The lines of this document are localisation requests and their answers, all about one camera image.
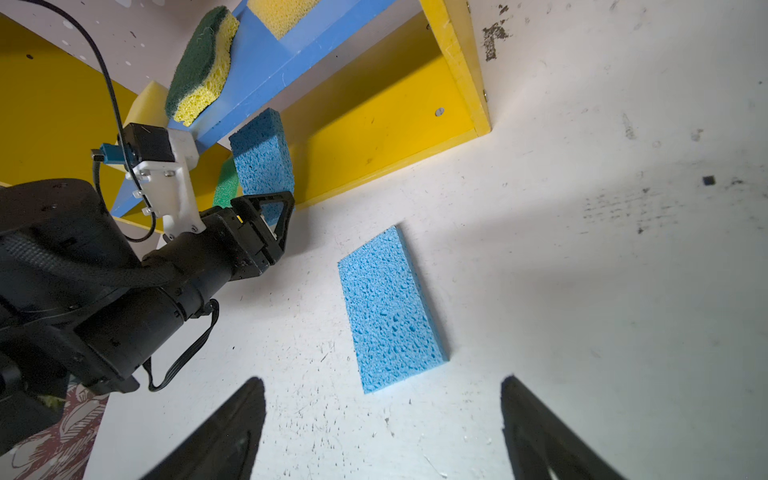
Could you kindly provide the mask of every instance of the blue shelf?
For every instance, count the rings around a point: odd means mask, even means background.
[[[175,121],[168,127],[191,131],[199,152],[206,151],[394,2],[321,0],[277,40],[243,0],[233,11],[240,27],[232,41],[232,64],[221,95],[190,127]],[[113,215],[121,217],[139,203],[128,194],[133,189],[129,180],[123,183]]]

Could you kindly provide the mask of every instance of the scratch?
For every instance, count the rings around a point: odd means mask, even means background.
[[[427,455],[424,455],[424,458],[426,458],[427,462],[429,463],[429,466],[431,466],[432,468],[434,468],[434,469],[435,469],[435,472],[437,472],[437,474],[438,474],[438,475],[440,475],[440,476],[441,476],[441,477],[443,477],[443,478],[448,478],[448,474],[447,474],[447,473],[443,473],[443,472],[440,472],[440,471],[439,471],[437,468],[435,468],[435,466],[434,466],[434,465],[432,464],[432,462],[429,460],[429,457],[428,457]]]

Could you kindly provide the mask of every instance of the light blue sponge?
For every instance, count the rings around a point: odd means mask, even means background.
[[[343,258],[339,275],[365,393],[447,361],[397,227]]]
[[[230,145],[243,194],[293,192],[293,166],[279,113],[267,108],[230,135]],[[277,222],[282,208],[280,204],[263,207],[262,215],[269,225]]]

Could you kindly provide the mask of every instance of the green and yellow sponge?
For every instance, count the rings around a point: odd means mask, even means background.
[[[272,35],[280,40],[319,2],[320,0],[248,0],[248,8]]]
[[[189,127],[221,94],[230,73],[230,46],[240,23],[216,7],[195,28],[168,89],[165,113]]]

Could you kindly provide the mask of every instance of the white tabletop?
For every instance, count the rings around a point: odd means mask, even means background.
[[[765,3],[509,6],[472,2],[480,44],[514,14],[483,62],[494,131],[297,212],[165,390],[110,397],[85,478],[140,478],[251,376],[254,478],[511,478],[512,373],[628,478],[764,476]],[[336,263],[393,224],[450,361],[363,395]]]

